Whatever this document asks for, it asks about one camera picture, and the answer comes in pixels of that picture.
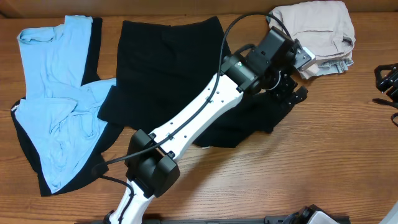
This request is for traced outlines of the black t-shirt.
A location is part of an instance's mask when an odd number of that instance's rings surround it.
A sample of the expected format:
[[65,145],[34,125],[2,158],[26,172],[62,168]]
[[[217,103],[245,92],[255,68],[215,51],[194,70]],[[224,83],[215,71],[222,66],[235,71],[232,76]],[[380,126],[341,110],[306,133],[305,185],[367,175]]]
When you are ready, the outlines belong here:
[[[124,21],[116,85],[102,104],[103,121],[147,133],[184,109],[209,83],[229,54],[217,17],[183,26]],[[195,141],[200,147],[236,147],[256,131],[272,132],[292,110],[267,93],[244,98]]]

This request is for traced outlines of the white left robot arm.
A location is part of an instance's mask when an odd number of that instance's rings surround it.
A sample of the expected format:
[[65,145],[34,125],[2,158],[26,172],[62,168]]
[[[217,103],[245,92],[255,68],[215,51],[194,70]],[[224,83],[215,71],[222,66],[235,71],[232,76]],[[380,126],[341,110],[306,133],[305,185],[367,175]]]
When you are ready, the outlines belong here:
[[221,59],[218,72],[206,88],[170,121],[150,134],[138,130],[127,155],[118,158],[127,167],[126,191],[104,223],[141,223],[151,201],[163,195],[180,176],[178,162],[204,130],[234,108],[244,95],[260,90],[282,98],[295,88],[290,74],[307,69],[314,54],[298,40],[272,27],[259,45],[247,44]]

